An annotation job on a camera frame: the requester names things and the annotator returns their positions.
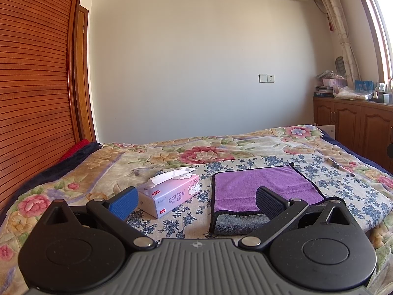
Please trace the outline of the purple and grey microfibre towel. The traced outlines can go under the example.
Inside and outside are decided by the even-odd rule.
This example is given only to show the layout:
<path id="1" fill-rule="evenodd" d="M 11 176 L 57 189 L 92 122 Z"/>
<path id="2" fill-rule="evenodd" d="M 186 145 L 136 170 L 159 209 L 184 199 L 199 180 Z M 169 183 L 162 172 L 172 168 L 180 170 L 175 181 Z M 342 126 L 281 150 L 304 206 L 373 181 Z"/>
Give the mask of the purple and grey microfibre towel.
<path id="1" fill-rule="evenodd" d="M 317 186 L 293 163 L 212 176 L 211 223 L 217 236 L 247 235 L 288 207 L 291 198 L 309 205 L 324 200 Z"/>

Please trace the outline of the floral bed quilt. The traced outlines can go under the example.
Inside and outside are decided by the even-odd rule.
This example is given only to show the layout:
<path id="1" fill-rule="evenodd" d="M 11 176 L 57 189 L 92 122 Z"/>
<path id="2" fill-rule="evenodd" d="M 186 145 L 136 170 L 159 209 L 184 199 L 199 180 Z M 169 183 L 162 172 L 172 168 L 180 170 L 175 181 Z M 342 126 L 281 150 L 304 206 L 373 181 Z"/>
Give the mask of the floral bed quilt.
<path id="1" fill-rule="evenodd" d="M 163 238 L 210 238 L 212 176 L 293 164 L 325 196 L 337 196 L 369 235 L 378 259 L 368 289 L 392 293 L 392 174 L 352 152 L 312 125 L 253 133 L 204 136 L 132 145 L 90 144 L 26 182 L 1 216 L 1 293 L 23 294 L 27 285 L 17 265 L 19 251 L 55 199 L 85 205 L 108 199 L 149 178 L 188 166 L 200 176 L 200 191 L 161 219 L 142 210 L 127 219 L 132 227 Z"/>

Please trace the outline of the pink cotton tissue box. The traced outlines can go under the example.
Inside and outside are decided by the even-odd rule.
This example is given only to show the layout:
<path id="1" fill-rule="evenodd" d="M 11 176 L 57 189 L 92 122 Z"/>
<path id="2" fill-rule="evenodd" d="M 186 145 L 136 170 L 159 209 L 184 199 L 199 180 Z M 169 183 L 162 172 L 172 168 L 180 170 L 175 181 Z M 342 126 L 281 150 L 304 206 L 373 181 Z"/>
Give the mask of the pink cotton tissue box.
<path id="1" fill-rule="evenodd" d="M 138 207 L 159 219 L 200 192 L 197 170 L 175 168 L 156 175 L 137 187 Z"/>

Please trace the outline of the red blanket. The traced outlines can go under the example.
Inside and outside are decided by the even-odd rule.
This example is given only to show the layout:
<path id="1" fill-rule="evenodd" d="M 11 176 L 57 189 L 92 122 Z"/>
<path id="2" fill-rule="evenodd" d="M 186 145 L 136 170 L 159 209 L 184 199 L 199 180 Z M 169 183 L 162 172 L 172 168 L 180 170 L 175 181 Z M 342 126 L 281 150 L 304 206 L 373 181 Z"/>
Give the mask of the red blanket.
<path id="1" fill-rule="evenodd" d="M 90 144 L 91 142 L 87 139 L 83 139 L 81 141 L 79 141 L 78 143 L 76 143 L 75 145 L 73 145 L 60 159 L 59 162 L 62 162 L 70 157 L 72 157 L 76 152 L 78 152 L 80 149 L 84 148 L 85 146 L 87 146 L 88 144 Z"/>

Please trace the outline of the blue floral white cloth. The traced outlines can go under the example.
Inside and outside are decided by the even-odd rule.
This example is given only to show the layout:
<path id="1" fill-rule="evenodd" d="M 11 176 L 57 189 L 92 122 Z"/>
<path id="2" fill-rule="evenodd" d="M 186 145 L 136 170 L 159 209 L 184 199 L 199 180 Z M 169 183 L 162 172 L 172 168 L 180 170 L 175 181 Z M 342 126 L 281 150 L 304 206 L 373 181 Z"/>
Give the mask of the blue floral white cloth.
<path id="1" fill-rule="evenodd" d="M 268 220 L 256 206 L 261 186 L 311 205 L 341 198 L 365 232 L 392 210 L 392 177 L 352 156 L 343 164 L 317 154 L 252 157 L 200 164 L 195 172 L 199 184 L 189 189 L 193 198 L 159 219 L 137 209 L 128 224 L 155 240 L 247 233 Z"/>

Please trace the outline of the wooden door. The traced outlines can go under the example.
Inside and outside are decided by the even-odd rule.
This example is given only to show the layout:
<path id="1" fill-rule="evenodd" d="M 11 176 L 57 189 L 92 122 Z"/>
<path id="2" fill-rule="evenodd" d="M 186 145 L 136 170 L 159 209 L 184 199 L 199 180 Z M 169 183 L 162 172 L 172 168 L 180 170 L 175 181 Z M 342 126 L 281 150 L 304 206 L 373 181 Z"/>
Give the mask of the wooden door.
<path id="1" fill-rule="evenodd" d="M 88 17 L 89 11 L 80 5 L 76 13 L 74 28 L 75 96 L 81 138 L 95 142 L 87 63 Z"/>

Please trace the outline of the white cardboard box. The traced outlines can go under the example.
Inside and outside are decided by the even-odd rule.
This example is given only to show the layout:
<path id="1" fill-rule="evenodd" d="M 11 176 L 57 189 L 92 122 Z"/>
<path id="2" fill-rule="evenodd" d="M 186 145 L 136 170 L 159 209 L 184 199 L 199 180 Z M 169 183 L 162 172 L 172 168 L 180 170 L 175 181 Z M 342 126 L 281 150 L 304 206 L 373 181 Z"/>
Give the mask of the white cardboard box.
<path id="1" fill-rule="evenodd" d="M 335 139 L 335 126 L 334 125 L 318 125 L 318 128 L 330 138 Z"/>

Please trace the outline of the wooden sideboard cabinet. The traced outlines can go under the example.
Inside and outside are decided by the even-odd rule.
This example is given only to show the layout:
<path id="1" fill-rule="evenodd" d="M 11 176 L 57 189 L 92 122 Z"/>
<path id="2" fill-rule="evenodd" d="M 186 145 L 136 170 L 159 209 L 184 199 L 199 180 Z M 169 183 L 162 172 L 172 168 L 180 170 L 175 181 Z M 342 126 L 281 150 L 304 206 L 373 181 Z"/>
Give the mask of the wooden sideboard cabinet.
<path id="1" fill-rule="evenodd" d="M 314 123 L 334 125 L 339 143 L 392 172 L 392 105 L 318 97 L 313 103 Z"/>

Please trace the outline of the clutter pile on cabinet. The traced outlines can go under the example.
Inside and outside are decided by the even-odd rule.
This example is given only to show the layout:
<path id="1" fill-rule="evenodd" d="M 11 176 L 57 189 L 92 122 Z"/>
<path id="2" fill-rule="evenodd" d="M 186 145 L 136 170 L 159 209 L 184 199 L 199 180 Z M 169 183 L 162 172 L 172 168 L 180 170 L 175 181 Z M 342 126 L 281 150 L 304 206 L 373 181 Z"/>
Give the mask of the clutter pile on cabinet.
<path id="1" fill-rule="evenodd" d="M 392 104 L 392 91 L 388 90 L 387 84 L 355 80 L 351 87 L 345 77 L 343 57 L 337 57 L 335 65 L 338 73 L 326 70 L 316 77 L 318 85 L 314 97 Z"/>

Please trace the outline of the patterned beige curtain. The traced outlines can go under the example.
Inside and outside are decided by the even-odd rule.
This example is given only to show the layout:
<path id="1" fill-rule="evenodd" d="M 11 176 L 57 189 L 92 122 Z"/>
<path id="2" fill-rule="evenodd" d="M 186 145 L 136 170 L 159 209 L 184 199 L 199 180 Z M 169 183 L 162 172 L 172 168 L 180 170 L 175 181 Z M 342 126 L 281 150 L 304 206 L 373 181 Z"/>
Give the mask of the patterned beige curtain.
<path id="1" fill-rule="evenodd" d="M 330 22 L 338 36 L 342 50 L 346 79 L 350 87 L 354 88 L 355 80 L 360 79 L 360 72 L 348 35 L 348 25 L 340 0 L 321 0 L 328 13 Z"/>

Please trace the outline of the wooden slatted wardrobe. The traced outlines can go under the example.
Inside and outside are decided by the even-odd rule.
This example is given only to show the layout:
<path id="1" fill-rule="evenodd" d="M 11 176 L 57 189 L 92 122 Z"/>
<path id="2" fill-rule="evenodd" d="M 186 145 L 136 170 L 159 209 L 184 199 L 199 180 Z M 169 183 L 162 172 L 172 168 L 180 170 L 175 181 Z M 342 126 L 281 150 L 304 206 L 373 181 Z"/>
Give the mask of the wooden slatted wardrobe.
<path id="1" fill-rule="evenodd" d="M 79 0 L 1 0 L 1 208 L 80 139 L 73 102 Z"/>

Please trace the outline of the white wall socket switch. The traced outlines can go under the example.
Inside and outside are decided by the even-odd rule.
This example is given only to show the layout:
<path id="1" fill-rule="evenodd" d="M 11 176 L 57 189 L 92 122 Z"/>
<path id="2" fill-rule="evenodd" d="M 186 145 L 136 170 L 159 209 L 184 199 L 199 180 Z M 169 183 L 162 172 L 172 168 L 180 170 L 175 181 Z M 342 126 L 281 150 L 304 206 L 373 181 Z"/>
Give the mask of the white wall socket switch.
<path id="1" fill-rule="evenodd" d="M 272 74 L 260 74 L 258 76 L 259 82 L 260 83 L 274 83 L 275 82 L 275 76 Z"/>

